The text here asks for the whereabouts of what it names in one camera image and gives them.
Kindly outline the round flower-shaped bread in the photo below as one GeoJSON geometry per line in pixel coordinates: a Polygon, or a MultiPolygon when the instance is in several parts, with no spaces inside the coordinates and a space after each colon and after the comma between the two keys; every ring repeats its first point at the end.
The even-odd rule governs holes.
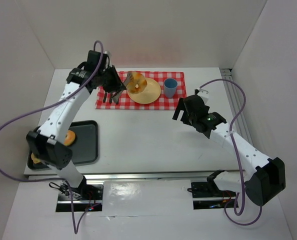
{"type": "Polygon", "coordinates": [[[147,80],[141,73],[132,71],[130,73],[130,80],[126,85],[126,88],[131,94],[139,94],[145,90],[147,85],[147,80]]]}

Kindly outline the oval bread slice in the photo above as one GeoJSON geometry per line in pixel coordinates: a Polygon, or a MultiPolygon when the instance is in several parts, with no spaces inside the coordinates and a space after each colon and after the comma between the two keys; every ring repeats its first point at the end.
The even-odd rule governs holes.
{"type": "Polygon", "coordinates": [[[33,162],[34,164],[41,164],[41,163],[42,163],[41,160],[40,160],[39,158],[37,158],[37,157],[34,155],[33,152],[31,153],[30,157],[31,157],[31,160],[32,160],[32,162],[33,162]]]}

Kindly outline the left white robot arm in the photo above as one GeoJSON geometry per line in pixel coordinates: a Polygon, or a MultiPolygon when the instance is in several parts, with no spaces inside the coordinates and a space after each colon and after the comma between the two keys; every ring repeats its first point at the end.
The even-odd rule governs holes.
{"type": "Polygon", "coordinates": [[[85,176],[77,170],[72,161],[73,152],[64,144],[77,112],[98,87],[110,93],[111,99],[117,103],[131,80],[133,75],[129,72],[126,80],[121,81],[115,67],[109,64],[107,53],[90,50],[87,60],[70,71],[58,105],[48,119],[26,135],[31,153],[63,179],[61,189],[66,195],[73,192],[74,197],[83,199],[97,193],[97,189],[88,185],[85,176]]]}

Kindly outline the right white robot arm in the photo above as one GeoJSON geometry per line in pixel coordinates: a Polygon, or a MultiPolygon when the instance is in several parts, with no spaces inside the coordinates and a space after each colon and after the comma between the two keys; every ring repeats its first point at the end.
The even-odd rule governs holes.
{"type": "Polygon", "coordinates": [[[207,177],[208,189],[212,192],[245,190],[247,197],[262,207],[286,187],[284,162],[270,158],[254,148],[233,130],[217,112],[209,112],[209,106],[197,94],[180,98],[173,115],[177,120],[183,111],[181,122],[194,127],[199,133],[217,143],[233,156],[239,156],[244,172],[229,173],[217,170],[207,177]]]}

